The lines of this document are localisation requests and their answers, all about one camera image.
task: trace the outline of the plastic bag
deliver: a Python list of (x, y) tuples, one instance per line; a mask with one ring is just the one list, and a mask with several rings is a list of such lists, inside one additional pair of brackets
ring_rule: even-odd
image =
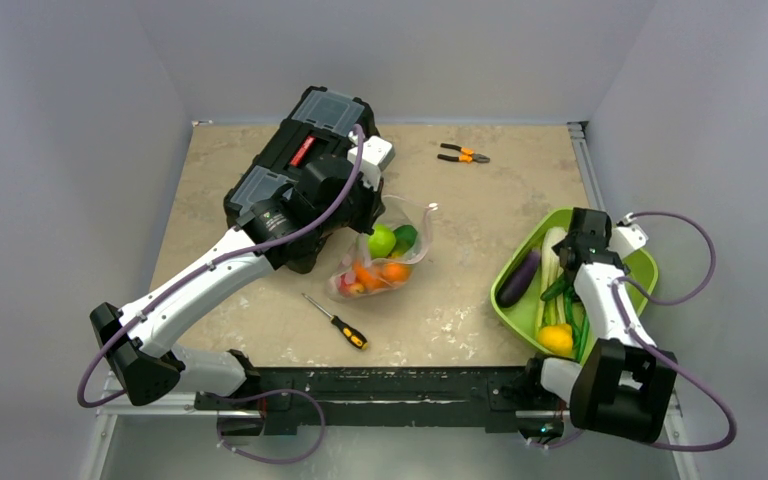
[(401, 288), (428, 254), (430, 213), (437, 210), (437, 204), (420, 205), (395, 195), (382, 195), (381, 201), (386, 209), (375, 222), (373, 242), (370, 235), (358, 235), (328, 279), (326, 291), (335, 300)]

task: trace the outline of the orange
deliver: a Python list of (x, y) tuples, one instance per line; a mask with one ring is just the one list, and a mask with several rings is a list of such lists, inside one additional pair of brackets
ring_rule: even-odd
[(388, 263), (381, 268), (381, 278), (391, 284), (407, 282), (410, 274), (410, 266), (404, 263)]
[(378, 272), (376, 272), (374, 269), (375, 266), (372, 267), (372, 271), (367, 270), (363, 267), (363, 265), (361, 265), (360, 262), (357, 261), (352, 264), (352, 270), (354, 270), (355, 277), (357, 277), (358, 282), (360, 282), (360, 284), (363, 285), (364, 288), (366, 288), (366, 290), (369, 292), (374, 292), (379, 288), (384, 288), (387, 286), (387, 284), (378, 277)]

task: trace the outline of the tabletop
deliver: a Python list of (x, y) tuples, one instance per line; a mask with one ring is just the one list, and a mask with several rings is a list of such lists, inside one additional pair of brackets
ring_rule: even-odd
[[(156, 288), (226, 231), (222, 199), (277, 126), (194, 128), (155, 268)], [(257, 366), (524, 365), (534, 349), (500, 322), (494, 279), (551, 210), (586, 206), (564, 126), (379, 125), (396, 157), (384, 192), (437, 203), (433, 243), (401, 289), (348, 302), (325, 295), (326, 280), (356, 233), (335, 233), (306, 275), (286, 268), (231, 295), (181, 337), (187, 347), (244, 351)], [(488, 164), (437, 160), (441, 142), (473, 148)], [(318, 300), (369, 340), (353, 348), (307, 302)]]

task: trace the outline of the eggplant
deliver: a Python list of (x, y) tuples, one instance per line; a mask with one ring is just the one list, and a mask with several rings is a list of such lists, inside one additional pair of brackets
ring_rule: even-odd
[(532, 250), (502, 282), (502, 286), (496, 292), (496, 304), (502, 308), (514, 306), (525, 295), (538, 267), (540, 267), (540, 250)]

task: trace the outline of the green basket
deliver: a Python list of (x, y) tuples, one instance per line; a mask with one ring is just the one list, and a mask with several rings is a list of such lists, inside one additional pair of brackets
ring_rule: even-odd
[[(534, 281), (529, 285), (525, 295), (512, 307), (502, 308), (496, 303), (496, 292), (499, 291), (499, 287), (508, 278), (511, 270), (522, 262), (526, 254), (531, 250), (537, 248), (540, 249), (543, 245), (543, 236), (546, 231), (552, 227), (569, 228), (570, 220), (572, 219), (572, 208), (560, 208), (551, 212), (543, 218), (537, 227), (528, 236), (528, 239), (524, 241), (517, 251), (511, 257), (502, 272), (496, 277), (496, 281), (493, 282), (493, 286), (490, 288), (490, 302), (493, 303), (493, 308), (496, 309), (496, 313), (502, 318), (502, 322), (508, 326), (514, 333), (519, 335), (523, 340), (532, 344), (534, 348), (544, 353), (550, 353), (546, 348), (537, 343), (537, 339), (534, 338), (535, 322), (540, 321), (537, 318), (537, 306), (540, 302), (540, 268), (537, 269), (537, 273), (534, 275)], [(658, 265), (655, 264), (655, 259), (649, 255), (645, 249), (640, 249), (627, 258), (624, 263), (631, 269), (629, 276), (643, 285), (646, 291), (652, 293), (655, 289), (655, 284), (658, 282)], [(632, 305), (639, 316), (643, 309), (646, 307), (646, 297), (640, 294), (634, 287), (627, 286), (628, 295), (631, 299)], [(580, 303), (576, 303), (573, 308), (574, 321), (581, 325), (581, 320), (584, 316), (584, 308)], [(591, 334), (587, 336), (587, 345), (585, 346), (584, 355), (582, 357), (582, 363), (590, 354), (590, 350), (593, 348), (593, 344), (596, 339)]]

